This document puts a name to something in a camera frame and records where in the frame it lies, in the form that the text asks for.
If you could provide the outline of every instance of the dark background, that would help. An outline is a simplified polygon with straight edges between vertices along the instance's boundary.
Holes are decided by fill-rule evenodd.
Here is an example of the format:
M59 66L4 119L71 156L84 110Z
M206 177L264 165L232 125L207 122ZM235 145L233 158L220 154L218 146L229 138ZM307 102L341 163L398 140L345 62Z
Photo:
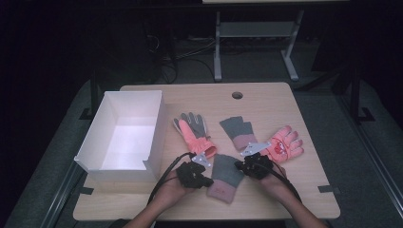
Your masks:
M158 73L147 70L158 66L158 54L150 55L139 48L139 44L145 45L142 33L134 34L138 44L130 45L124 36L111 32L116 27L109 26L143 22L144 17L86 9L103 3L0 0L0 225L7 221L75 94L94 71L109 76L138 73L128 84L148 84L158 77ZM375 88L382 103L403 126L401 7L399 1L391 0L352 1L348 8L333 11L321 22L315 19L323 18L327 10L306 11L298 39L309 42L320 38L322 46L314 70L326 71L343 61L353 61L361 78ZM211 12L178 14L165 24L156 22L155 15L146 18L148 28L161 36L171 29L179 38L214 32L208 26L215 20ZM162 45L162 52L169 49L168 44ZM126 46L136 50L132 52L142 52L143 57L122 52ZM111 56L118 56L119 61ZM141 67L125 65L133 58ZM104 89L117 86L110 82Z

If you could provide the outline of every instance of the person's hand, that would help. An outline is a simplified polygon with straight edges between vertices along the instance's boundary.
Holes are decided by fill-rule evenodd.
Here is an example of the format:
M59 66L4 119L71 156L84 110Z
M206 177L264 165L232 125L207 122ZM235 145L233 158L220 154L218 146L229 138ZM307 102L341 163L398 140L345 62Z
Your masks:
M273 164L273 170L286 179L287 174L285 169L275 162L273 162ZM272 174L267 175L261 180L255 181L257 181L270 196L277 200L294 196L285 183Z
M173 170L168 174L165 183L157 191L151 202L158 203L165 210L172 207L184 196L194 191L194 188L183 187L178 179L176 170Z
M125 228L149 228L162 212L193 191L195 191L194 188L184 188L181 185L176 170L171 171L154 199Z

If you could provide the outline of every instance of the wooden table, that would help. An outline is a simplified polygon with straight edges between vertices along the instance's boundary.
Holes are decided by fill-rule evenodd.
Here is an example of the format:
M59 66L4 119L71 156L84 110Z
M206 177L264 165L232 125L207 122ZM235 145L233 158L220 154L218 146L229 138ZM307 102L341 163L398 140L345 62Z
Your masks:
M267 141L278 129L289 124L303 139L305 153L282 164L287 176L298 190L302 202L317 217L335 219L340 211L334 193L320 193L319 186L329 185L317 156L308 129L299 112L290 87L285 83L209 84L209 85L127 85L128 90L163 91L168 120L192 111L203 115L208 134L218 153L242 157L221 128L219 122L242 116L252 123L259 142ZM234 99L240 92L243 97ZM187 152L186 145L173 124L166 130L163 150L163 172L178 156ZM211 177L211 168L203 174ZM73 216L78 220L132 219L145 206L155 183L96 182L87 178L85 188L93 188L91 195L81 194ZM288 219L291 216L265 195L248 177L238 187L232 204L206 196L202 188L181 200L175 207L160 215L159 220L198 219Z

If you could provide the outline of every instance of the white box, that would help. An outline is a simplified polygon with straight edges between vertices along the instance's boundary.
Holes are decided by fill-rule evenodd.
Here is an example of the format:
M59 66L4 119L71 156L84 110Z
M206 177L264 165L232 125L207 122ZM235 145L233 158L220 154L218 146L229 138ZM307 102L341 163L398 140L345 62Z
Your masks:
M106 92L74 160L96 181L157 181L167 115L163 92Z

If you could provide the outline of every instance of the gray carpet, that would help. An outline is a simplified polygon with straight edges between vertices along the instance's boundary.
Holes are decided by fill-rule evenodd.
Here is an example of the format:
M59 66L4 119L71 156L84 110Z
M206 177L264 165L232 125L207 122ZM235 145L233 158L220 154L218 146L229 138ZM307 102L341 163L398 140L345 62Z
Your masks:
M303 86L314 80L321 72L311 72L318 44L297 43L293 60L300 80L291 82L278 47L254 47L243 53L222 56L223 83L286 82L291 87ZM177 46L179 53L192 49L188 44ZM212 69L213 56L205 53L192 59L203 61ZM214 83L209 68L201 62L179 62L179 74L175 84ZM175 73L169 67L163 71L169 78ZM161 78L158 84L165 84ZM375 172L365 146L360 141L341 97L331 93L330 80L309 92L295 92L295 97L316 146L330 184L337 189L336 200L341 216L330 220L336 228L343 227L403 227L402 217L397 213L384 186ZM382 160L396 183L402 186L401 165L403 133L382 107L374 91L362 84L361 103L370 108L376 122L364 123ZM32 176L29 185L15 207L6 227L40 227L52 199L71 165L74 155L89 128L89 121L80 120L85 108L90 107L89 83L83 85L74 99L62 124L46 151L44 158ZM76 221L72 218L74 204L85 175L71 189L62 213L56 216L55 227L108 227L111 221ZM287 220L287 227L296 227Z

